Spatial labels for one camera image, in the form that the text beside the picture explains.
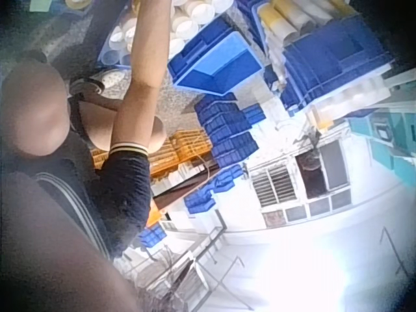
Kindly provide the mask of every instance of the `teal panel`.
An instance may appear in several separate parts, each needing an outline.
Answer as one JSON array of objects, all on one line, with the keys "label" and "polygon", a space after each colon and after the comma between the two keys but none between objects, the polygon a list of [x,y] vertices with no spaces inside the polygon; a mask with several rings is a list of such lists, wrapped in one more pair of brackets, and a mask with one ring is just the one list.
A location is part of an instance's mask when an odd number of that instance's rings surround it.
[{"label": "teal panel", "polygon": [[390,154],[389,147],[373,140],[370,140],[370,146],[372,158],[387,169],[393,170],[393,157]]},{"label": "teal panel", "polygon": [[408,150],[408,140],[406,137],[406,128],[404,125],[404,116],[400,113],[391,114],[391,123],[393,136],[395,138],[396,145],[403,150]]},{"label": "teal panel", "polygon": [[408,151],[416,153],[416,114],[405,114]]},{"label": "teal panel", "polygon": [[370,123],[367,117],[364,118],[349,118],[351,131],[359,135],[371,136]]},{"label": "teal panel", "polygon": [[416,167],[400,157],[394,157],[393,160],[396,176],[406,185],[416,187]]}]

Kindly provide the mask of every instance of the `person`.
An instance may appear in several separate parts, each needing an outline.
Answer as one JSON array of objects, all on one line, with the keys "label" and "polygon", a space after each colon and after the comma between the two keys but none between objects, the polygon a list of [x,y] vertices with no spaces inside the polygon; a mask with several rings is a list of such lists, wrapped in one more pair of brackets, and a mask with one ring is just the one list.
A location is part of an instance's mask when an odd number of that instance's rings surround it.
[{"label": "person", "polygon": [[[13,309],[162,311],[140,303],[112,260],[144,228],[150,210],[148,151],[168,61],[170,10],[170,0],[141,0],[131,84],[117,109],[93,107],[91,99],[79,103],[91,143],[109,148],[95,176],[87,144],[71,130],[73,112],[58,73],[25,60],[6,78],[1,284]],[[96,116],[101,126],[94,127],[89,109],[108,115]],[[100,134],[100,127],[108,131],[103,120],[112,123],[110,136]]]}]

